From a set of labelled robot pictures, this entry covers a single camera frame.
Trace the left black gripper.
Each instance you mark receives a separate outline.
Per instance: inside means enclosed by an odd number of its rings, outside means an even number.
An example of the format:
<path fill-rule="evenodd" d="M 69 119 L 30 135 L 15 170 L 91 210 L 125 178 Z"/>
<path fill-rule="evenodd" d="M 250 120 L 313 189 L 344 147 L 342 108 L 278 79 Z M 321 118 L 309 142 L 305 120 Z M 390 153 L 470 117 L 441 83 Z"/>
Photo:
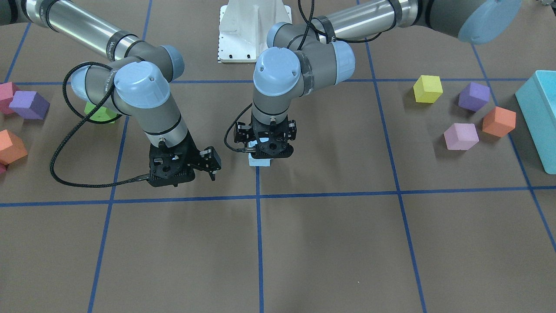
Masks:
<path fill-rule="evenodd" d="M 270 125 L 266 125 L 252 117 L 252 130 L 257 141 L 261 137 L 269 138 L 266 143 L 260 145 L 259 149 L 250 152 L 252 158 L 288 158 L 293 154 L 294 147 L 288 141 L 296 138 L 297 123 L 295 120 L 284 119 L 280 123 L 272 122 Z"/>

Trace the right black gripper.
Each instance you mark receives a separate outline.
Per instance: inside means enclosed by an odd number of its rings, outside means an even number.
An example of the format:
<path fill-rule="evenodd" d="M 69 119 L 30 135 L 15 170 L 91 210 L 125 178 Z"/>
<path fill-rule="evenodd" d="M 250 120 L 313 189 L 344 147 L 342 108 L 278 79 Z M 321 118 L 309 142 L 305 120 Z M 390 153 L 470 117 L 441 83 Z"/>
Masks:
<path fill-rule="evenodd" d="M 177 186 L 195 179 L 194 166 L 200 164 L 200 151 L 190 133 L 172 148 L 150 145 L 149 184 L 152 187 Z M 216 180 L 217 172 L 209 172 L 210 179 Z"/>

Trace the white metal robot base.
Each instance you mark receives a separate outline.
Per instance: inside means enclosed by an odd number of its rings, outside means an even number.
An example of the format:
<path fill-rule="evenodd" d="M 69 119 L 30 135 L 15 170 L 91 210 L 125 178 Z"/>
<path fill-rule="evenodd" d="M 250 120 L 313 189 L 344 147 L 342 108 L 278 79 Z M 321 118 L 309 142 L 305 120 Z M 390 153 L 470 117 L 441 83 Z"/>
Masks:
<path fill-rule="evenodd" d="M 256 62 L 267 49 L 267 34 L 280 22 L 291 23 L 292 10 L 282 0 L 231 0 L 220 8 L 217 59 L 222 63 Z"/>

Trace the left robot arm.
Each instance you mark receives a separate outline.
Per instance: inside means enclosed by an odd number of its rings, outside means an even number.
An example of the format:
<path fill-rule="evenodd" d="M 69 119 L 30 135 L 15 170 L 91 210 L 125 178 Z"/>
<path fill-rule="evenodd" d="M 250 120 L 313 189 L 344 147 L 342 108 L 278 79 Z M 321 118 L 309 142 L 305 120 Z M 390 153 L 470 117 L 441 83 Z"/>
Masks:
<path fill-rule="evenodd" d="M 355 71 L 351 43 L 373 41 L 389 30 L 423 26 L 461 42 L 485 44 L 512 23 L 520 0 L 370 0 L 304 24 L 280 22 L 267 34 L 255 64 L 251 121 L 231 125 L 238 152 L 254 159 L 288 158 L 297 125 L 288 119 L 293 99 L 349 79 Z"/>

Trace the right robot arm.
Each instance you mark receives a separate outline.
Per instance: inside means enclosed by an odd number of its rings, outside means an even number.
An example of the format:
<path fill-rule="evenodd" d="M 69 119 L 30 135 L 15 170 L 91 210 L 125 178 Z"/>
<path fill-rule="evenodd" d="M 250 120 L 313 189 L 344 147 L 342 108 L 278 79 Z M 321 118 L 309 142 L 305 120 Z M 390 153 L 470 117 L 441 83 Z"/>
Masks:
<path fill-rule="evenodd" d="M 34 23 L 63 33 L 109 60 L 83 62 L 71 69 L 62 83 L 67 105 L 67 83 L 77 97 L 119 117 L 137 120 L 150 142 L 149 172 L 129 180 L 107 184 L 83 184 L 62 180 L 54 165 L 62 149 L 77 130 L 91 121 L 92 113 L 67 134 L 50 160 L 50 174 L 66 186 L 102 188 L 147 181 L 153 187 L 177 186 L 195 179 L 196 171 L 207 172 L 211 180 L 221 169 L 214 147 L 196 148 L 169 84 L 185 70 L 181 53 L 170 45 L 155 47 L 135 34 L 81 8 L 71 0 L 3 0 L 1 24 Z"/>

